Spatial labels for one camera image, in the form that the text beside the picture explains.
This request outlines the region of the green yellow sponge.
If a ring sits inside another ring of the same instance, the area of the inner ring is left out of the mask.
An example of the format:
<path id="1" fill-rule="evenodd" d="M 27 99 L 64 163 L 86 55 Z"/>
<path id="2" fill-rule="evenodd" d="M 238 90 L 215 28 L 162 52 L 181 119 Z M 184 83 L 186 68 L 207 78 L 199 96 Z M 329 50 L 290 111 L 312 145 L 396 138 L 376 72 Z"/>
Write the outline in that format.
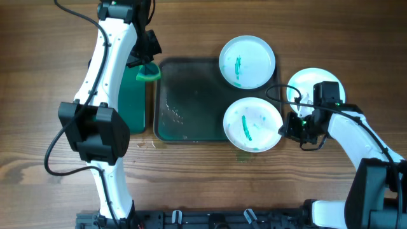
<path id="1" fill-rule="evenodd" d="M 157 81 L 161 78 L 161 70 L 154 62 L 144 64 L 139 68 L 137 73 L 137 81 Z"/>

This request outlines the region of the white plate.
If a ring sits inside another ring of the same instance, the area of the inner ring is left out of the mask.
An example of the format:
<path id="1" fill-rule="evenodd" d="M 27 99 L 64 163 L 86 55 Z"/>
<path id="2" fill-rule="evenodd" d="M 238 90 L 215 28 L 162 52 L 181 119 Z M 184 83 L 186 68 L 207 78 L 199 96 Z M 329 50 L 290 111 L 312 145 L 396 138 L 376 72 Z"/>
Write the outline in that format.
<path id="1" fill-rule="evenodd" d="M 339 84 L 340 99 L 344 103 L 346 101 L 345 90 L 340 80 L 327 70 L 321 68 L 306 68 L 298 71 L 289 80 L 288 85 L 292 86 L 300 91 L 301 99 L 299 103 L 313 104 L 314 101 L 314 85 L 322 81 L 334 81 Z M 288 88 L 286 90 L 287 100 L 289 102 L 295 102 L 295 98 L 299 97 L 298 92 L 295 89 Z M 297 113 L 298 117 L 303 118 L 312 114 L 314 108 L 304 107 L 298 105 L 290 105 L 291 108 Z"/>
<path id="2" fill-rule="evenodd" d="M 264 99 L 246 97 L 235 101 L 226 110 L 223 128 L 228 140 L 237 148 L 260 153 L 281 139 L 283 121 L 279 110 Z"/>
<path id="3" fill-rule="evenodd" d="M 232 86 L 254 90 L 271 80 L 276 69 L 270 45 L 256 36 L 238 36 L 225 44 L 219 54 L 219 69 Z"/>

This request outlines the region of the white plate bottom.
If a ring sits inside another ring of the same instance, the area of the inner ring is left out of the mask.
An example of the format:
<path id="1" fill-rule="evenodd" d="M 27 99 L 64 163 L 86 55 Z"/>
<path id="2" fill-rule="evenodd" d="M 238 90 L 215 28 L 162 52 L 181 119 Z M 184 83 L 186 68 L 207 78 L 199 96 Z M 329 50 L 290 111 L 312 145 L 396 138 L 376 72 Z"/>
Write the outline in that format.
<path id="1" fill-rule="evenodd" d="M 283 121 L 279 110 L 264 99 L 246 97 L 235 101 L 226 110 L 223 128 L 228 140 L 237 148 L 260 153 L 281 139 Z"/>

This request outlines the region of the white plate top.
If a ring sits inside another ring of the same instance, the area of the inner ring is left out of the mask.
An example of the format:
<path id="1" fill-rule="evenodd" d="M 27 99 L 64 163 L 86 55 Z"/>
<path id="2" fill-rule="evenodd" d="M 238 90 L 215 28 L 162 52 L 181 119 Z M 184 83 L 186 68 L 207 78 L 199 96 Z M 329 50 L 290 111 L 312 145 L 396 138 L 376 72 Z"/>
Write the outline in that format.
<path id="1" fill-rule="evenodd" d="M 238 36 L 225 44 L 219 54 L 219 69 L 232 86 L 254 90 L 271 80 L 276 69 L 270 45 L 256 36 Z"/>

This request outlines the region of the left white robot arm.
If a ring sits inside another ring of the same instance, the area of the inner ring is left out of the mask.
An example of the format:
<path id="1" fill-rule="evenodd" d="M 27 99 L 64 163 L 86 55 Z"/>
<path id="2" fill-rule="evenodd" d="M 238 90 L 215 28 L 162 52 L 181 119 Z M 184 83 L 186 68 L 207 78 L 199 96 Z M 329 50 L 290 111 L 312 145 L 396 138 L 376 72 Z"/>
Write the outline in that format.
<path id="1" fill-rule="evenodd" d="M 155 1 L 101 1 L 98 19 L 86 17 L 98 29 L 95 50 L 73 101 L 60 104 L 62 129 L 44 159 L 49 172 L 50 153 L 65 134 L 95 179 L 100 209 L 90 219 L 100 228 L 130 228 L 137 221 L 123 168 L 130 129 L 119 114 L 119 95 L 127 68 L 138 69 L 136 78 L 141 81 L 160 78 L 153 60 L 162 49 L 155 33 L 146 28 L 155 7 Z"/>

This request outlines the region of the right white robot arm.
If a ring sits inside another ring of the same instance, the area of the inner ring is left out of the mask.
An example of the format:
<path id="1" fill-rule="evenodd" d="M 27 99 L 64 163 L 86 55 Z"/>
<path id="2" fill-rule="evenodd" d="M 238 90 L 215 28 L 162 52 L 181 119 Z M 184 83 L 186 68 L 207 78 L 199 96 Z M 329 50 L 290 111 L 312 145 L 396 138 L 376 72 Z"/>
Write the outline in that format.
<path id="1" fill-rule="evenodd" d="M 406 160 L 374 133 L 356 105 L 316 106 L 302 118 L 290 112 L 279 134 L 300 144 L 332 138 L 357 170 L 346 200 L 305 202 L 306 226 L 406 228 Z"/>

